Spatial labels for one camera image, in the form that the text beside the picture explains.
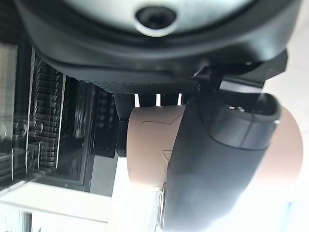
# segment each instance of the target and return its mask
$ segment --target black cylindrical handle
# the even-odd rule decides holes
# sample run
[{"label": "black cylindrical handle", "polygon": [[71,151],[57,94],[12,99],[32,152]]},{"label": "black cylindrical handle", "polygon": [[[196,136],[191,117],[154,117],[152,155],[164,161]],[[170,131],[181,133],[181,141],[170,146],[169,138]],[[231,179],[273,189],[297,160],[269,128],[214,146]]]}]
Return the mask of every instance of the black cylindrical handle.
[{"label": "black cylindrical handle", "polygon": [[280,107],[271,95],[243,97],[257,105],[229,105],[214,91],[187,104],[167,170],[164,231],[205,231],[248,186]]}]

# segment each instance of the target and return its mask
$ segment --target white surface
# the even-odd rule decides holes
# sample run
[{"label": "white surface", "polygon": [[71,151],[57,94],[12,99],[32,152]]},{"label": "white surface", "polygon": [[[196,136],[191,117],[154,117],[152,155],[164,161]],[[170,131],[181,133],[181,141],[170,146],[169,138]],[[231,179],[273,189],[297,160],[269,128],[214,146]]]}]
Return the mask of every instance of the white surface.
[{"label": "white surface", "polygon": [[32,232],[107,232],[107,223],[34,212]]},{"label": "white surface", "polygon": [[28,182],[0,196],[0,203],[64,216],[107,222],[109,197]]}]

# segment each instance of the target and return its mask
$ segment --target black plastic housing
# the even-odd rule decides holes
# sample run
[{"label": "black plastic housing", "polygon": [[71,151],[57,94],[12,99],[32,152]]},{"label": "black plastic housing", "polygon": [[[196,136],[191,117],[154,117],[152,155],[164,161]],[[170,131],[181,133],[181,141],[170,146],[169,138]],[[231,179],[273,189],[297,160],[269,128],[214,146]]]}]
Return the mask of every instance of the black plastic housing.
[{"label": "black plastic housing", "polygon": [[281,53],[301,0],[259,0],[214,27],[162,38],[109,28],[60,0],[15,2],[37,51],[57,70],[114,93],[186,93],[203,66]]}]

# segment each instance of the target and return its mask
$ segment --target beige plastic part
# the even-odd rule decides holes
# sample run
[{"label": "beige plastic part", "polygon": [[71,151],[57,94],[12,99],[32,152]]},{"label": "beige plastic part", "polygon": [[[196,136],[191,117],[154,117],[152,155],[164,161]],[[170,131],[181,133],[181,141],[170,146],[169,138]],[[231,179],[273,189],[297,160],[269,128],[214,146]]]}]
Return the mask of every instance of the beige plastic part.
[{"label": "beige plastic part", "polygon": [[162,187],[185,105],[135,108],[127,131],[131,182]]},{"label": "beige plastic part", "polygon": [[[127,134],[127,167],[131,182],[161,189],[185,106],[133,110]],[[281,107],[281,122],[249,187],[288,189],[303,159],[301,132],[292,114]]]}]

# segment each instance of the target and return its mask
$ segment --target screw hole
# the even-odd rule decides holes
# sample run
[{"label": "screw hole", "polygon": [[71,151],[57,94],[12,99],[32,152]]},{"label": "screw hole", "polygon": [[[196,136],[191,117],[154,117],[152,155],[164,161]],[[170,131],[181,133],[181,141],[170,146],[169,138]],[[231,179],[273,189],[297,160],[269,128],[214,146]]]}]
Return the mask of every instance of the screw hole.
[{"label": "screw hole", "polygon": [[165,29],[176,19],[176,13],[169,8],[150,6],[139,10],[136,19],[146,28],[153,30]]}]

